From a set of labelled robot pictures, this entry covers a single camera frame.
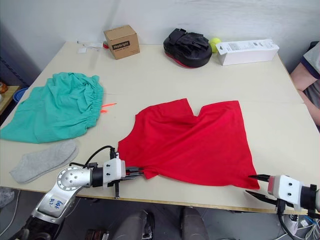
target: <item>brown box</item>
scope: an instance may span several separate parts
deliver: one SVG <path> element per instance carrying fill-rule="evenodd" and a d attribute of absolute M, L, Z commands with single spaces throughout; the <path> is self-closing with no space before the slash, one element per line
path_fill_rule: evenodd
<path fill-rule="evenodd" d="M 137 33 L 130 25 L 105 31 L 104 35 L 115 59 L 140 53 Z"/>

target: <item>person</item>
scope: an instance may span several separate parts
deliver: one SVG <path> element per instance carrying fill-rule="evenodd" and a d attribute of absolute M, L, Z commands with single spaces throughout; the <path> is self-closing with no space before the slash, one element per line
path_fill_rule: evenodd
<path fill-rule="evenodd" d="M 291 79 L 320 131 L 320 42 L 312 42 Z"/>

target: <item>person's arm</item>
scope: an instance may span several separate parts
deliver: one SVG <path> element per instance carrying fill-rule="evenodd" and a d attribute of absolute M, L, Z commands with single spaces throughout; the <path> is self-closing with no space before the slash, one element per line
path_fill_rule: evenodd
<path fill-rule="evenodd" d="M 302 63 L 299 63 L 298 66 L 296 66 L 290 76 L 296 90 L 308 108 L 313 121 L 320 126 L 320 109 L 318 109 L 303 92 L 307 87 L 317 81 L 317 79 L 308 72 Z"/>

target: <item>gray sock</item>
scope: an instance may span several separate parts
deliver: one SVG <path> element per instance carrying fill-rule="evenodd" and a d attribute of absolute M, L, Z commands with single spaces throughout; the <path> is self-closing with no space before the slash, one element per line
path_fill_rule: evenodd
<path fill-rule="evenodd" d="M 78 152 L 74 140 L 63 141 L 46 150 L 24 154 L 10 174 L 18 183 L 26 184 L 70 163 Z"/>

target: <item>gray sleeve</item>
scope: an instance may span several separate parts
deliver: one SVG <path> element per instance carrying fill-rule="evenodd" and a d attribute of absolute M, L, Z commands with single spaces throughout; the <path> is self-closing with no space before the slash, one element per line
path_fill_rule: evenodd
<path fill-rule="evenodd" d="M 303 57 L 320 74 L 320 42 L 307 51 Z"/>

